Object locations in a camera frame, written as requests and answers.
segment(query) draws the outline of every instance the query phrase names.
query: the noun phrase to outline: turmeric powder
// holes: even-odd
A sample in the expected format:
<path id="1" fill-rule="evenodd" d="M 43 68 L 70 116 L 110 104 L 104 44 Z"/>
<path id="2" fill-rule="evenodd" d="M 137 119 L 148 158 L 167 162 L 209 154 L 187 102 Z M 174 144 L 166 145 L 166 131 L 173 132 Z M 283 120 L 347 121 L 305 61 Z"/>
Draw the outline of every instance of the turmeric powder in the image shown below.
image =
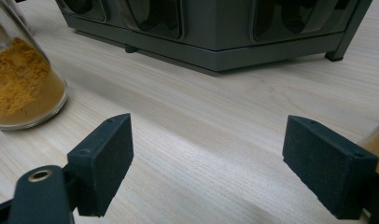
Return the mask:
<path id="1" fill-rule="evenodd" d="M 45 116 L 62 99 L 64 85 L 47 60 L 14 38 L 0 53 L 0 124 L 24 123 Z"/>

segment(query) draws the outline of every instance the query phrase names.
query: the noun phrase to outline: wood grain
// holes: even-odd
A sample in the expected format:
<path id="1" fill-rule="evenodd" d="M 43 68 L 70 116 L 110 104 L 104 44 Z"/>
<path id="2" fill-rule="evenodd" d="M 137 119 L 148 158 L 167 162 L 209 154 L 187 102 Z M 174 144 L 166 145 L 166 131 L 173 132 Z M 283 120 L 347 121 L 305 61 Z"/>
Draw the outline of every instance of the wood grain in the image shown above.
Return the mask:
<path id="1" fill-rule="evenodd" d="M 76 223 L 338 221 L 283 163 L 288 115 L 357 142 L 379 124 L 379 0 L 345 54 L 211 73 L 76 33 L 52 0 L 20 3 L 35 40 L 69 84 L 53 119 L 0 131 L 0 203 L 17 179 L 65 155 L 103 120 L 132 114 L 134 160 L 103 218 Z"/>

